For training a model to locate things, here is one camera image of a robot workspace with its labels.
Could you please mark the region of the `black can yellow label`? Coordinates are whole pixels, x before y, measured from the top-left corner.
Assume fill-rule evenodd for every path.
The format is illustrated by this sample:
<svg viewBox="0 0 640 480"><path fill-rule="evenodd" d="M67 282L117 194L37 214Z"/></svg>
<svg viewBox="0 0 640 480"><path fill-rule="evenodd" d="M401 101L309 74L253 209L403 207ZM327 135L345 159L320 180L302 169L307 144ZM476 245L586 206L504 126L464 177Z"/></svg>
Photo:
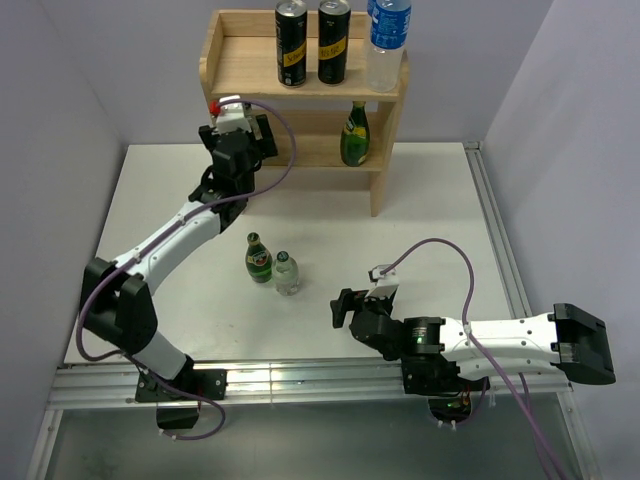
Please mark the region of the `black can yellow label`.
<svg viewBox="0 0 640 480"><path fill-rule="evenodd" d="M347 1L321 1L318 8L318 78L337 85L346 76L351 7Z"/></svg>

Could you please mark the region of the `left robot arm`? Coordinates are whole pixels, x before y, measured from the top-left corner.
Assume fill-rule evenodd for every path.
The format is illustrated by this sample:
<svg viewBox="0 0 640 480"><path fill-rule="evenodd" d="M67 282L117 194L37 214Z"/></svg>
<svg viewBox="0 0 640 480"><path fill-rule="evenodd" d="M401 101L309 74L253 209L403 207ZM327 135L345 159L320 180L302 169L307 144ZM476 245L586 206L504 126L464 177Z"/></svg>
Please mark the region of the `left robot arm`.
<svg viewBox="0 0 640 480"><path fill-rule="evenodd" d="M95 258L84 271L76 332L90 331L153 371L172 399L193 391L193 362L160 333L153 296L184 260L232 225L255 190L263 161L277 156L267 116L246 118L247 127L223 117L201 127L212 162L179 212L129 252L113 261Z"/></svg>

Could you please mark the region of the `green bottle yellow label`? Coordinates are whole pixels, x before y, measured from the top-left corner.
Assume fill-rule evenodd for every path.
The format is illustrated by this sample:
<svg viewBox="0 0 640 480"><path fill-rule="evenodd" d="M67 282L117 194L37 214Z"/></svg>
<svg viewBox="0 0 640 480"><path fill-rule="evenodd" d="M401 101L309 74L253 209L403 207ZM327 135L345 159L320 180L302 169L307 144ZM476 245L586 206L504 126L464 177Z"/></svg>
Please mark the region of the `green bottle yellow label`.
<svg viewBox="0 0 640 480"><path fill-rule="evenodd" d="M342 162L349 167L359 167L367 158L370 147L370 128L364 101L354 101L341 133L340 153Z"/></svg>

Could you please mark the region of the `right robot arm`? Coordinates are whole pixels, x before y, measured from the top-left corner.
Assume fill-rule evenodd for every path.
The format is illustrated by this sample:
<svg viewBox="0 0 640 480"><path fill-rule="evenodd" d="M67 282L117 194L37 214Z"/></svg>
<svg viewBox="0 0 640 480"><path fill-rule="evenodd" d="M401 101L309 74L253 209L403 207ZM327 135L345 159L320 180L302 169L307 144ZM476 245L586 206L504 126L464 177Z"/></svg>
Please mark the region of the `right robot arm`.
<svg viewBox="0 0 640 480"><path fill-rule="evenodd" d="M508 375L562 372L583 385L615 382L605 323L573 304L552 312L464 327L446 317L392 318L392 296L344 289L331 301L332 325L386 361L400 361L408 394L436 396L479 391L500 370Z"/></svg>

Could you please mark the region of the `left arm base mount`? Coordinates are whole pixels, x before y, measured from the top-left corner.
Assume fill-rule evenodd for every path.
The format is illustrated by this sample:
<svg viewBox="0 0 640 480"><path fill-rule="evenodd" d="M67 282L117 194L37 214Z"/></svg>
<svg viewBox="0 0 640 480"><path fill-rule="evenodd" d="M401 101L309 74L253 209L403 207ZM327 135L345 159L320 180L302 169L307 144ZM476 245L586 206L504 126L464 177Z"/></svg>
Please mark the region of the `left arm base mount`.
<svg viewBox="0 0 640 480"><path fill-rule="evenodd" d="M176 386L150 371L139 371L134 401L156 405L156 425L160 433L182 441L195 441L218 433L226 421L226 412L219 404L225 398L227 371L225 369L196 369L186 373L186 382ZM187 435L199 420L204 406L220 413L212 431Z"/></svg>

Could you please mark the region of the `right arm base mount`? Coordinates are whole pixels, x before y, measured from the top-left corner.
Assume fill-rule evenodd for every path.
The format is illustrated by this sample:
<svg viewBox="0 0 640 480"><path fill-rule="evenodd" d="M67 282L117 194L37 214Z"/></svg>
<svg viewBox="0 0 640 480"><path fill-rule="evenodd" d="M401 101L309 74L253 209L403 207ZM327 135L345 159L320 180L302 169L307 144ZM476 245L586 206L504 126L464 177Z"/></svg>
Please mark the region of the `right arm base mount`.
<svg viewBox="0 0 640 480"><path fill-rule="evenodd" d="M483 400L490 386L487 377L460 377L457 365L442 359L405 359L401 371L404 392L426 397L431 415L444 423L469 420L474 413L471 394L479 392Z"/></svg>

